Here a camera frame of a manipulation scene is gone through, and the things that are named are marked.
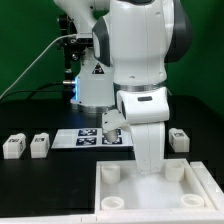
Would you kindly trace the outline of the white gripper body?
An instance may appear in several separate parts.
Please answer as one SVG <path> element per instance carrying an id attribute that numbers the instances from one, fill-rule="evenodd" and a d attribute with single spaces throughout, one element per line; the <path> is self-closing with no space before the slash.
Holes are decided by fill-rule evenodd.
<path id="1" fill-rule="evenodd" d="M 131 135 L 137 168 L 156 173 L 162 168 L 165 149 L 165 121 L 169 119 L 167 89 L 117 92 L 117 108 L 102 114 L 103 134 L 109 142 L 121 128 Z"/>

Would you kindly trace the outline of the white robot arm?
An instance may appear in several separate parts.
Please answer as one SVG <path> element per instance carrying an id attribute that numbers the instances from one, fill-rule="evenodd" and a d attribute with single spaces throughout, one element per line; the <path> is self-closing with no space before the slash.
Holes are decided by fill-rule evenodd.
<path id="1" fill-rule="evenodd" d="M 119 128 L 133 142 L 138 170 L 154 173 L 164 160 L 167 102 L 165 64 L 183 57 L 191 44 L 191 28 L 180 0 L 102 0 L 109 12 L 96 20 L 89 7 L 95 0 L 53 0 L 91 33 L 96 60 L 113 74 L 115 108 L 102 114 L 108 141 Z"/>

